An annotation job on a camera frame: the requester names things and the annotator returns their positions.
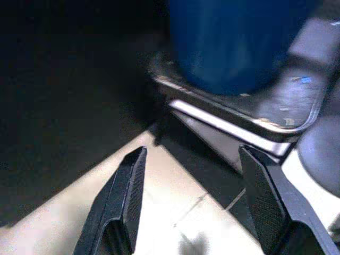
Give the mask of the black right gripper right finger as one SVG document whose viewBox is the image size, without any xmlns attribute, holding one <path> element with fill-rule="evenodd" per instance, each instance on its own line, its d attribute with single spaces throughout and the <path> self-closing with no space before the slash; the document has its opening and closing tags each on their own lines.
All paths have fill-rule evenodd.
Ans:
<svg viewBox="0 0 340 255">
<path fill-rule="evenodd" d="M 339 254 L 307 199 L 279 163 L 260 150 L 239 147 L 246 201 L 264 254 Z"/>
</svg>

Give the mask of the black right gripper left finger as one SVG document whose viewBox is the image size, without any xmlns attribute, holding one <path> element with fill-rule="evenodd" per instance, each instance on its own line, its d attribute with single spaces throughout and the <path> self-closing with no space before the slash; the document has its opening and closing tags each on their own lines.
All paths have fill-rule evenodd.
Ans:
<svg viewBox="0 0 340 255">
<path fill-rule="evenodd" d="M 110 254 L 134 254 L 142 208 L 147 148 L 128 153 L 95 197 L 74 254 L 97 254 L 103 241 Z"/>
</svg>

